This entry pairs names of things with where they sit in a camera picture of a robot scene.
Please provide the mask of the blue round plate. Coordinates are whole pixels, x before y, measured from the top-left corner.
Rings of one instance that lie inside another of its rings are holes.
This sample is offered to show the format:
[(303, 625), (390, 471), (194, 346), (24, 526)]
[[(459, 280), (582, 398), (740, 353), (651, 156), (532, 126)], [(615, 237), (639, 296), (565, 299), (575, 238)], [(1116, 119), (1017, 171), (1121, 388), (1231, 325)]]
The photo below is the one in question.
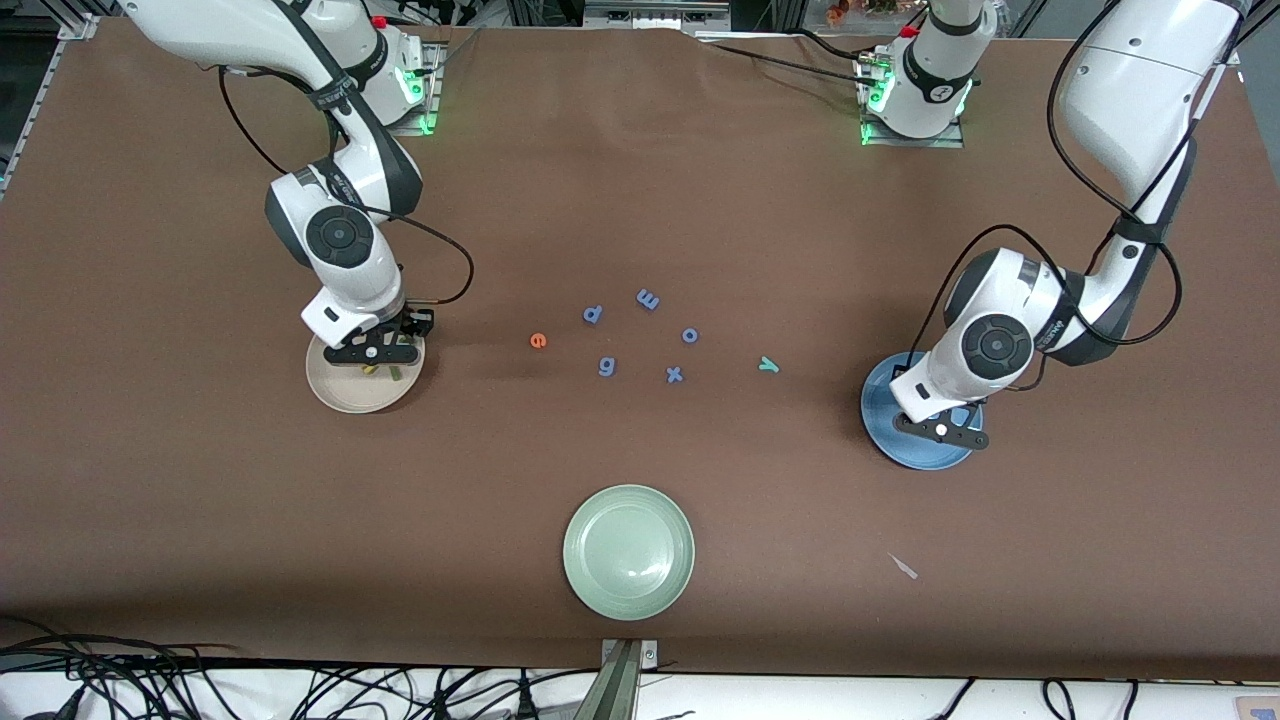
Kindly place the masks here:
[(893, 418), (901, 410), (890, 389), (890, 369), (892, 365), (913, 366), (920, 359), (919, 352), (913, 357), (902, 352), (878, 363), (861, 387), (860, 414), (867, 434), (886, 457), (913, 470), (941, 471), (955, 468), (978, 451), (938, 445), (896, 432), (893, 428)]

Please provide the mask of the beige brown round plate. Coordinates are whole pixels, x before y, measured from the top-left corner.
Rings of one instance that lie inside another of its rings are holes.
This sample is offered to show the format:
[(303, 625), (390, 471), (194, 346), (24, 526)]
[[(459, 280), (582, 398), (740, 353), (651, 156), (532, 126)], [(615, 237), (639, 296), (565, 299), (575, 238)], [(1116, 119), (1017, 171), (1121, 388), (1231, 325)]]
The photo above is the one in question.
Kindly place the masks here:
[[(413, 365), (381, 365), (371, 375), (362, 373), (364, 366), (335, 366), (323, 359), (323, 346), (312, 337), (306, 352), (306, 379), (316, 398), (328, 407), (346, 414), (369, 414), (389, 409), (399, 402), (417, 383), (425, 368), (425, 343), (413, 342), (420, 351), (420, 360)], [(394, 382), (389, 370), (397, 366), (401, 380)]]

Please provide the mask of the brown table cover sheet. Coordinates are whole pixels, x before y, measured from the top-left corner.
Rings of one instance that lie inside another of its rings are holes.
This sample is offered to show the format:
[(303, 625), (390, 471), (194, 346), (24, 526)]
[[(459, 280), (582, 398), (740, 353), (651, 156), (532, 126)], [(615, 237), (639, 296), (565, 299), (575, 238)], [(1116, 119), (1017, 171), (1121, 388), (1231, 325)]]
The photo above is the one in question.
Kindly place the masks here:
[[(0, 202), (0, 614), (261, 659), (584, 667), (634, 635), (680, 671), (1280, 679), (1280, 188), (1236, 76), (1160, 337), (993, 397), (946, 471), (864, 432), (972, 237), (1075, 269), (1110, 228), (1044, 132), (1066, 47), (992, 45), (964, 147), (900, 149), (836, 81), (673, 31), (483, 31), (404, 141), (474, 284), (349, 415), (308, 388), (317, 281), (214, 73), (105, 20)], [(622, 484), (696, 544), (635, 623), (562, 565)]]

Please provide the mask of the green round plate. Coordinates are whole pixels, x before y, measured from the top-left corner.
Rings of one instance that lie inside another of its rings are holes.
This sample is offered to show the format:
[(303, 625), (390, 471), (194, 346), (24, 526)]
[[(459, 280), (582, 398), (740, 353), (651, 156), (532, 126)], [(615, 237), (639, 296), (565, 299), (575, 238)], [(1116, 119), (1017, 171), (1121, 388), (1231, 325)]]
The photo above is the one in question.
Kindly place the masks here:
[(671, 609), (696, 562), (692, 527), (666, 493), (612, 486), (586, 498), (564, 530), (562, 565), (593, 612), (635, 623)]

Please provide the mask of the orange background object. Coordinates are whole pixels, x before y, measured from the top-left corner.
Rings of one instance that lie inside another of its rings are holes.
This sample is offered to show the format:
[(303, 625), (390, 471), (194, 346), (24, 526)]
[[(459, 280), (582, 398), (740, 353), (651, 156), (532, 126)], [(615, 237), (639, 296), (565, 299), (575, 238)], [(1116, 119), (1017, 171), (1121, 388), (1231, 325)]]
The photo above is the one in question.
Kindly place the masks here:
[(914, 8), (915, 0), (824, 0), (826, 24), (867, 23), (897, 19)]

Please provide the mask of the grey metal box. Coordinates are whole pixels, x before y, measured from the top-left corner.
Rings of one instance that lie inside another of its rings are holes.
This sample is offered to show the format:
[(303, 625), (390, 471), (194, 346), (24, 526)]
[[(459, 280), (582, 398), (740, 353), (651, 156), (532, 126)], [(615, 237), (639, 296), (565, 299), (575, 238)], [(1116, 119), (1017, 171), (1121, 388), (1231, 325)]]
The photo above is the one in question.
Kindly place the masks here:
[(728, 0), (584, 0), (582, 27), (730, 32)]

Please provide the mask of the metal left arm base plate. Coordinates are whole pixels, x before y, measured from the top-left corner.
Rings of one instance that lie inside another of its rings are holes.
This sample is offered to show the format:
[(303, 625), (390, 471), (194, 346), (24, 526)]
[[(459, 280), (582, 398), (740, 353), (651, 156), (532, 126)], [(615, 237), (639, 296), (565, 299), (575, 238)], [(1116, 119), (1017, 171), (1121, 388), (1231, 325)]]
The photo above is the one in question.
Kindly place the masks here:
[(861, 51), (852, 61), (858, 79), (868, 79), (858, 90), (860, 133), (864, 145), (899, 147), (960, 149), (964, 145), (960, 115), (973, 82), (945, 102), (910, 97), (918, 88), (897, 78), (887, 45)]

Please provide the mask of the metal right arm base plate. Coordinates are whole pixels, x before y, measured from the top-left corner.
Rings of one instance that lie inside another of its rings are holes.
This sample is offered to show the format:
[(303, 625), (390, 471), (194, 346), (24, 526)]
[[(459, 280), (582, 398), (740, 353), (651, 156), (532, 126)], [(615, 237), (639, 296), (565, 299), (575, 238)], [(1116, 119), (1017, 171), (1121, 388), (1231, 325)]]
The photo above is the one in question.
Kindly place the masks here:
[(376, 40), (342, 42), (335, 58), (393, 135), (429, 136), (436, 128), (444, 51), (388, 27)]

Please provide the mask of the aluminium table edge rail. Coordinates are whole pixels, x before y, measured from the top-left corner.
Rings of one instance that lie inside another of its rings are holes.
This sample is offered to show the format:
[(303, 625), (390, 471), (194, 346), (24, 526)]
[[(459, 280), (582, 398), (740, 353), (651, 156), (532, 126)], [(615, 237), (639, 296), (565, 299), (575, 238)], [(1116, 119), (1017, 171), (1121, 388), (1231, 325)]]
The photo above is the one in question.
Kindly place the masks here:
[(87, 12), (0, 18), (0, 202), (5, 199), (54, 76), (72, 42), (91, 38)]

